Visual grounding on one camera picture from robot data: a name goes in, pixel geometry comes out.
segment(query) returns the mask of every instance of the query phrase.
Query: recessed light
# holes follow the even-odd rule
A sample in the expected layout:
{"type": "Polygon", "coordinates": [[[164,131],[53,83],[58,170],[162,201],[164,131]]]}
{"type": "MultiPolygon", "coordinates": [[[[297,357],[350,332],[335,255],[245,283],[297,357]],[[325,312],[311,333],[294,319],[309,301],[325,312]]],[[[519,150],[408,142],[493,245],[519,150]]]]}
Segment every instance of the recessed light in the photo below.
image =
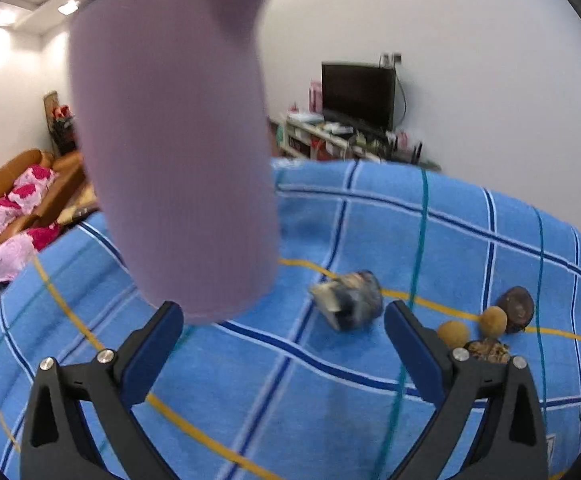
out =
{"type": "Polygon", "coordinates": [[[58,7],[57,10],[64,14],[65,16],[67,16],[69,14],[72,14],[79,8],[78,4],[79,2],[76,2],[75,0],[68,0],[64,5],[58,7]]]}

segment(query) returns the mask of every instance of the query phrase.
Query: bed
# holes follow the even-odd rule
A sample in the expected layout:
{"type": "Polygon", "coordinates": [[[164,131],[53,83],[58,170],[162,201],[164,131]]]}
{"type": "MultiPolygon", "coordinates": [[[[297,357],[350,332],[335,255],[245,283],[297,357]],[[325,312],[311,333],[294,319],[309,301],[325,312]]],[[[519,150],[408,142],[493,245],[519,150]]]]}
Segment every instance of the bed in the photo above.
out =
{"type": "MultiPolygon", "coordinates": [[[[386,304],[412,299],[425,326],[462,319],[474,338],[484,308],[511,286],[526,287],[535,319],[502,341],[531,368],[551,475],[573,462],[581,450],[577,229],[412,166],[280,159],[273,174],[281,224],[273,290],[237,319],[185,326],[148,400],[134,408],[180,478],[390,475],[433,407],[410,378],[399,383],[400,360],[381,318],[366,330],[336,333],[308,293],[326,277],[360,269],[376,274],[386,304]]],[[[19,478],[22,419],[39,362],[88,361],[98,349],[117,348],[154,311],[139,296],[103,214],[43,251],[1,295],[0,471],[8,479],[19,478]]],[[[127,478],[87,403],[85,409],[104,462],[127,478]]],[[[458,471],[482,413],[477,402],[443,478],[458,471]]]]}

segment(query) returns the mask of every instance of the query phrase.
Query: dried fruit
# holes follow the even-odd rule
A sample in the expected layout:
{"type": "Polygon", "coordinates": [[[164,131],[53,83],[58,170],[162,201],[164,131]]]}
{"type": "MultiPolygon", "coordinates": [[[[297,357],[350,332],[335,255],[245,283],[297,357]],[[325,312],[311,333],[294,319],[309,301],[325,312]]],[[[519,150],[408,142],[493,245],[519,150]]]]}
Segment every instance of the dried fruit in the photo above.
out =
{"type": "Polygon", "coordinates": [[[510,361],[509,346],[490,337],[481,341],[471,341],[464,348],[472,357],[489,363],[506,364],[510,361]]]}

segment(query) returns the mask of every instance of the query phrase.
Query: orange leather sofa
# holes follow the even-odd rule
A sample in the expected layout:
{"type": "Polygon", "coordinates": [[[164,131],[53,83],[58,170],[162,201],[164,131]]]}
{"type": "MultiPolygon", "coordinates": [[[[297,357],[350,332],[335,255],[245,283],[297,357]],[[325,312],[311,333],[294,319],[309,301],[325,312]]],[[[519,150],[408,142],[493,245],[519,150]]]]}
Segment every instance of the orange leather sofa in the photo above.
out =
{"type": "Polygon", "coordinates": [[[10,192],[17,177],[33,164],[52,168],[59,175],[32,214],[17,218],[0,234],[0,243],[30,227],[46,227],[52,224],[86,179],[79,152],[72,152],[54,160],[48,152],[28,150],[0,168],[0,197],[10,192]]]}

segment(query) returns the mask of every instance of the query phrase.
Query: ceiling light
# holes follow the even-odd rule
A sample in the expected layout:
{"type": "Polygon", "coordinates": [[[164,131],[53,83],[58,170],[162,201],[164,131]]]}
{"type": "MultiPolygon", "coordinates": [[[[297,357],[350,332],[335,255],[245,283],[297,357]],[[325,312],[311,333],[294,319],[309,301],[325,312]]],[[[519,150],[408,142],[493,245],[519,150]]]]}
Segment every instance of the ceiling light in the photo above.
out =
{"type": "Polygon", "coordinates": [[[31,12],[28,9],[0,2],[0,27],[10,27],[22,21],[31,12]]]}
{"type": "Polygon", "coordinates": [[[0,25],[13,25],[17,15],[12,10],[0,10],[0,25]]]}
{"type": "Polygon", "coordinates": [[[64,5],[58,7],[57,10],[67,16],[78,9],[78,4],[79,2],[76,2],[75,0],[68,0],[64,5]]]}

